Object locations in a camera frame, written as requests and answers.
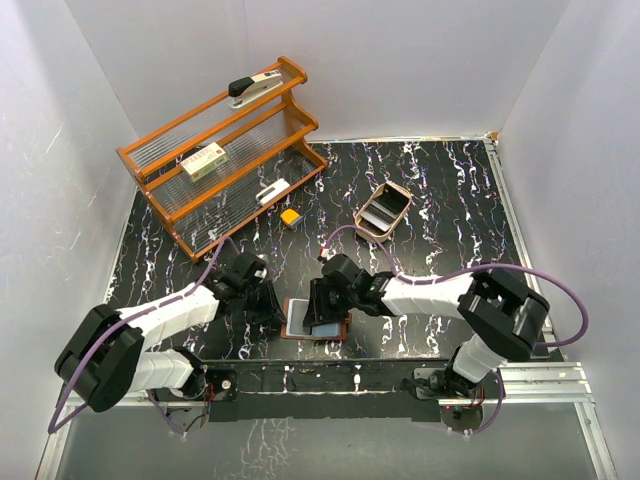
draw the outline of gray wall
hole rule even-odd
[[[538,268],[586,301],[584,363],[621,478],[638,478],[640,416],[640,4],[574,0],[500,136],[516,212]],[[578,327],[557,292],[560,337]]]
[[[500,129],[567,0],[66,0],[138,133],[287,55],[312,138]]]
[[[53,364],[100,302],[134,185],[135,133],[62,0],[0,2],[0,477],[33,478]]]

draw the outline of stapler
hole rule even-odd
[[[229,107],[235,110],[249,105],[280,85],[282,74],[278,70],[235,80],[229,84]]]

